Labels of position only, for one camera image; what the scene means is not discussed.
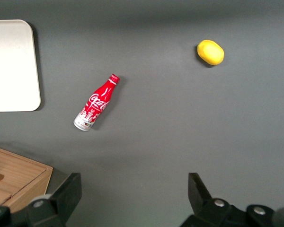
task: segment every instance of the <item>gray background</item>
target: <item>gray background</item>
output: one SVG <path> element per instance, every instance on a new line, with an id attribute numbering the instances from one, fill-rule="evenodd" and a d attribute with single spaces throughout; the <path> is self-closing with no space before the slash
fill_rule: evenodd
<path id="1" fill-rule="evenodd" d="M 284 207 L 284 1 L 0 0 L 0 19 L 34 28 L 42 99 L 0 113 L 0 148 L 53 166 L 49 192 L 82 174 L 68 226 L 180 226 L 189 172 L 240 209 Z M 204 39 L 221 65 L 196 56 Z M 110 104 L 78 130 L 111 73 Z"/>

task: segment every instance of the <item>coca-cola bottle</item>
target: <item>coca-cola bottle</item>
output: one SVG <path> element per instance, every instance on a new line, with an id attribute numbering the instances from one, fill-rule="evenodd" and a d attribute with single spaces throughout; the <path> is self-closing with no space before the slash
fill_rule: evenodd
<path id="1" fill-rule="evenodd" d="M 110 101 L 110 97 L 120 78 L 112 74 L 108 81 L 99 87 L 89 98 L 83 110 L 74 120 L 74 125 L 82 131 L 88 131 Z"/>

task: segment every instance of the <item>wooden drawer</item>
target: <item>wooden drawer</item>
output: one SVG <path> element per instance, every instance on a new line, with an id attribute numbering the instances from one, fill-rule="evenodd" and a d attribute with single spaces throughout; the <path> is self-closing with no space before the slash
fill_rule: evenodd
<path id="1" fill-rule="evenodd" d="M 0 205 L 11 212 L 46 192 L 53 168 L 0 149 Z"/>

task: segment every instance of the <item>yellow lemon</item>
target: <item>yellow lemon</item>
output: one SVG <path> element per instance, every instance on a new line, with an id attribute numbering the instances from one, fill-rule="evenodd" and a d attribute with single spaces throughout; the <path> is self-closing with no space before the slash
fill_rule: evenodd
<path id="1" fill-rule="evenodd" d="M 198 55 L 210 65 L 218 65 L 224 59 L 224 50 L 212 40 L 203 40 L 199 43 Z"/>

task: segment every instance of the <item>white plastic tray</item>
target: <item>white plastic tray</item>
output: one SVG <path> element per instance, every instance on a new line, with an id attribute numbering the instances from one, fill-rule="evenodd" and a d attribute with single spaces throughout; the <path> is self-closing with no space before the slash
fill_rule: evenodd
<path id="1" fill-rule="evenodd" d="M 0 112 L 40 105 L 33 32 L 23 20 L 0 20 Z"/>

